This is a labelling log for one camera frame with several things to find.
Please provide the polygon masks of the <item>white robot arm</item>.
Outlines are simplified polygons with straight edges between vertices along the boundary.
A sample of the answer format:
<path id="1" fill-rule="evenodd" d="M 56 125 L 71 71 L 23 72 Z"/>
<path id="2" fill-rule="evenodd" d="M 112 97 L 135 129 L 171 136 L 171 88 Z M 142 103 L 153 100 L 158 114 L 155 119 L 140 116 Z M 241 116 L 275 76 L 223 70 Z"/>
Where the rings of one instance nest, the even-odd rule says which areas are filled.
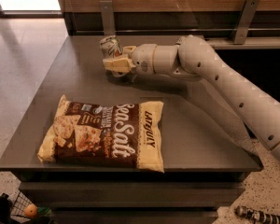
<path id="1" fill-rule="evenodd" d="M 100 41 L 104 68 L 114 77 L 164 75 L 209 82 L 258 140 L 280 161 L 280 103 L 229 67 L 202 38 L 188 35 L 171 46 L 126 46 L 109 35 Z"/>

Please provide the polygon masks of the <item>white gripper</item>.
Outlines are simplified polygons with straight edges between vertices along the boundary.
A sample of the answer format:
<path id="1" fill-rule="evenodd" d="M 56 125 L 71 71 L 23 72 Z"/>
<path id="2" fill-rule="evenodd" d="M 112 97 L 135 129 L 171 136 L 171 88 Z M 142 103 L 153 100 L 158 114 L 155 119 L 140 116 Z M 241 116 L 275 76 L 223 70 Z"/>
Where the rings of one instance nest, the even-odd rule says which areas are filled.
<path id="1" fill-rule="evenodd" d="M 129 73 L 135 68 L 137 74 L 153 75 L 153 56 L 156 47 L 156 44 L 143 44 L 138 47 L 125 46 L 123 48 L 123 55 L 103 58 L 104 68 L 118 73 Z"/>

